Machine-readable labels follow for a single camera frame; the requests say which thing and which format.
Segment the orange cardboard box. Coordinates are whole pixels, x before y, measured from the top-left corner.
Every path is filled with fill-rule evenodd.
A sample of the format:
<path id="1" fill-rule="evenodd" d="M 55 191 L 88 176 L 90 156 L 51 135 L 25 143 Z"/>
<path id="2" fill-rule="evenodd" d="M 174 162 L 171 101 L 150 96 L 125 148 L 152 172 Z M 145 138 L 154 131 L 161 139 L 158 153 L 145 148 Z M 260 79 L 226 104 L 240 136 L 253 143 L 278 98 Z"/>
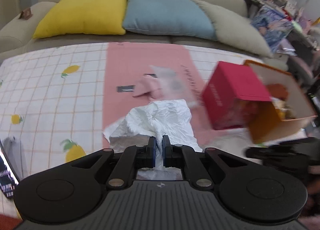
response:
<path id="1" fill-rule="evenodd" d="M 252 68 L 268 93 L 274 94 L 270 102 L 261 104 L 261 113 L 247 126 L 255 144 L 293 135 L 317 117 L 289 72 L 251 60 L 244 65 Z"/>

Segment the clear plastic bag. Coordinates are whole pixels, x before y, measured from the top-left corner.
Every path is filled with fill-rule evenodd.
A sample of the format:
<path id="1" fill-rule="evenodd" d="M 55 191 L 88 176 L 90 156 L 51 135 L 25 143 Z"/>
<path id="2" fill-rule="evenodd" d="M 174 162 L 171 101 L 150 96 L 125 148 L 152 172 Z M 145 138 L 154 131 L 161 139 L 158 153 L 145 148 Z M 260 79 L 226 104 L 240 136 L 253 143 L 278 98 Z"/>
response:
<path id="1" fill-rule="evenodd" d="M 189 69 L 179 68 L 175 71 L 169 67 L 155 65 L 150 67 L 159 82 L 163 100 L 184 99 L 189 108 L 199 105 L 197 93 L 193 88 L 195 82 Z"/>

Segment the pink folded cloth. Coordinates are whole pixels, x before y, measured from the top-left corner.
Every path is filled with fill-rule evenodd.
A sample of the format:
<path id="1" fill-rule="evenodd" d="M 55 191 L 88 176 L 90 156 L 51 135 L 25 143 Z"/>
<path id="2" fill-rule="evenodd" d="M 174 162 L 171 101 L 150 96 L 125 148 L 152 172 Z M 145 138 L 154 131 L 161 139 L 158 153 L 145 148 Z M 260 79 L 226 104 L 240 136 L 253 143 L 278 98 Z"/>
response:
<path id="1" fill-rule="evenodd" d="M 143 75 L 135 84 L 132 96 L 139 97 L 143 95 L 147 95 L 150 99 L 162 99 L 163 92 L 159 79 L 151 75 Z"/>

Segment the pink mat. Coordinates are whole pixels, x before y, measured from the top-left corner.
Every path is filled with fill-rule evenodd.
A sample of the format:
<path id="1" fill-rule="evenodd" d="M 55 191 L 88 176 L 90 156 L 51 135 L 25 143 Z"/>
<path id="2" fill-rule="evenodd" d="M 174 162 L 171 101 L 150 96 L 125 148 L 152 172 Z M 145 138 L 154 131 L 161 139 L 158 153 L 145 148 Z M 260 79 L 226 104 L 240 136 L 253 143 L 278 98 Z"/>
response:
<path id="1" fill-rule="evenodd" d="M 215 146 L 228 152 L 251 145 L 247 129 L 213 130 L 201 105 L 200 93 L 217 65 L 218 56 L 229 54 L 170 44 L 109 43 L 103 98 L 105 139 L 115 136 L 128 113 L 141 110 L 144 116 L 152 114 L 152 121 L 160 122 L 161 133 L 168 135 L 173 144 Z M 180 98 L 157 103 L 147 96 L 134 97 L 132 92 L 117 91 L 118 86 L 132 86 L 144 74 L 152 74 L 154 66 L 173 70 L 195 98 L 195 105 L 190 108 L 180 105 Z"/>

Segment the red box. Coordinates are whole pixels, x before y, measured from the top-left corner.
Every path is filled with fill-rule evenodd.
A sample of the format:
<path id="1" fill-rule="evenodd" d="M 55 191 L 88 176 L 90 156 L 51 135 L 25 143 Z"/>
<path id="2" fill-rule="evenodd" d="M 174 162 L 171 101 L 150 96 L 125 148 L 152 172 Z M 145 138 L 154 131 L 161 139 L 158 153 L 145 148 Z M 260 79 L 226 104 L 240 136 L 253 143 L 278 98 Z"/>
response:
<path id="1" fill-rule="evenodd" d="M 246 127 L 272 103 L 251 67 L 224 61 L 217 63 L 202 100 L 215 130 Z"/>

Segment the white checked tablecloth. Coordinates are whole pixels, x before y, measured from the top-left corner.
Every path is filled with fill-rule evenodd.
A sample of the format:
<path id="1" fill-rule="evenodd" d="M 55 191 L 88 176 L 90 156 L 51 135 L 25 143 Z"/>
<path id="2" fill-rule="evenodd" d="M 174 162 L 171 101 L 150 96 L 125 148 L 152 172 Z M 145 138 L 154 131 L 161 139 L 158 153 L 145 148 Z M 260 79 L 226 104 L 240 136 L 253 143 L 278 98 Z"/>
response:
<path id="1" fill-rule="evenodd" d="M 89 154 L 108 145 L 103 134 L 108 44 L 48 48 L 1 64 L 1 139 L 13 144 L 9 159 L 20 178 L 63 164 L 68 153 Z M 218 56 L 217 63 L 249 59 L 225 52 L 229 56 Z"/>

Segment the cluttered desk with books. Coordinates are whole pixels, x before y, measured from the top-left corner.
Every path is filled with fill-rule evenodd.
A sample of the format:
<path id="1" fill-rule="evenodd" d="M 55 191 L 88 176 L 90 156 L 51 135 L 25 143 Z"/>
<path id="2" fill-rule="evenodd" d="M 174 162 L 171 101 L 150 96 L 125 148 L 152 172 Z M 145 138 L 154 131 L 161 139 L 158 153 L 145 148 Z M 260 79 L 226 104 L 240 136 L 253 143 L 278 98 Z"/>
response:
<path id="1" fill-rule="evenodd" d="M 245 0 L 249 5 L 249 18 L 254 19 L 261 8 L 265 7 L 273 10 L 276 14 L 284 19 L 288 19 L 292 25 L 292 36 L 295 40 L 306 45 L 306 47 L 318 50 L 318 43 L 308 35 L 300 24 L 302 21 L 302 10 L 297 9 L 297 2 L 295 0 Z"/>

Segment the blue patterned cushion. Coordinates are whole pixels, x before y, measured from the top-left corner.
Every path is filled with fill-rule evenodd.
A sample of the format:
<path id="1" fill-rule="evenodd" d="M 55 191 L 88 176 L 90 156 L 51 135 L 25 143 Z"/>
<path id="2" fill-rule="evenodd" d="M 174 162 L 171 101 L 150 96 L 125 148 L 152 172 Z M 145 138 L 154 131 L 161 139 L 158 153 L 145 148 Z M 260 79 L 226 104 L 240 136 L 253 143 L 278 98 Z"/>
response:
<path id="1" fill-rule="evenodd" d="M 293 30 L 293 24 L 284 14 L 268 7 L 262 6 L 251 25 L 263 36 L 272 52 L 276 52 L 281 41 Z"/>

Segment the beige cushion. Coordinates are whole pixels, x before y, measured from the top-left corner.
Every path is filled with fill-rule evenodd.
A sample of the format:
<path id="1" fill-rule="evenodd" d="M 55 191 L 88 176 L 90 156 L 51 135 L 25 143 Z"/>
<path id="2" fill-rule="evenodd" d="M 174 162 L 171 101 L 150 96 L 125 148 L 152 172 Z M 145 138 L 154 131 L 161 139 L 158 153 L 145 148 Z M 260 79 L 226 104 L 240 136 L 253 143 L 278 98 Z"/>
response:
<path id="1" fill-rule="evenodd" d="M 250 21 L 235 12 L 194 0 L 210 19 L 218 42 L 260 57 L 272 57 L 267 41 Z"/>

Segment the yellow cushion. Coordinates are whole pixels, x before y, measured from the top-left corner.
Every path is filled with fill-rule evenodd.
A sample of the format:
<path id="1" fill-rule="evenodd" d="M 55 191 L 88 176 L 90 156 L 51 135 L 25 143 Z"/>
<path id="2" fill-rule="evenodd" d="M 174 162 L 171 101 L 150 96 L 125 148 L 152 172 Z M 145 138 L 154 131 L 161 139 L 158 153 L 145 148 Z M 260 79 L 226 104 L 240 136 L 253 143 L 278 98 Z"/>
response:
<path id="1" fill-rule="evenodd" d="M 127 0 L 60 0 L 37 25 L 33 39 L 65 34 L 124 35 Z"/>

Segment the beige sofa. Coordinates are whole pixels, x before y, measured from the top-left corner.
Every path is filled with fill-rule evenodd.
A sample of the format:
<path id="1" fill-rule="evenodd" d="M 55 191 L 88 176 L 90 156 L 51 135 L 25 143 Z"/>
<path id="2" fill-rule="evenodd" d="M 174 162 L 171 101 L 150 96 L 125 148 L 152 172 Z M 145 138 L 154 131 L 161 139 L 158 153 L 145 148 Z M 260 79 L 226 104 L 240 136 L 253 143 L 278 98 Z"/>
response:
<path id="1" fill-rule="evenodd" d="M 127 0 L 125 35 L 61 33 L 35 39 L 42 19 L 61 0 L 38 0 L 32 17 L 13 18 L 1 29 L 1 59 L 40 49 L 90 42 L 160 42 L 221 49 L 262 59 L 287 70 L 287 59 L 273 53 L 251 25 L 244 0 Z"/>

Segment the small brown wooden stand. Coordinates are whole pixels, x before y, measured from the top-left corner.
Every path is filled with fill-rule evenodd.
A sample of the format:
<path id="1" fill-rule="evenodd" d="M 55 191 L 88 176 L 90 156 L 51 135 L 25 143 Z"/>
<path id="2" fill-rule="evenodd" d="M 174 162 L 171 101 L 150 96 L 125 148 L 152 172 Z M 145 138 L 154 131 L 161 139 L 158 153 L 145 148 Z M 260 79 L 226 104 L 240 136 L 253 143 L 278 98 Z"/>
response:
<path id="1" fill-rule="evenodd" d="M 20 15 L 19 15 L 19 19 L 22 20 L 28 20 L 32 17 L 33 13 L 31 11 L 31 8 L 26 8 L 23 11 L 21 11 Z"/>

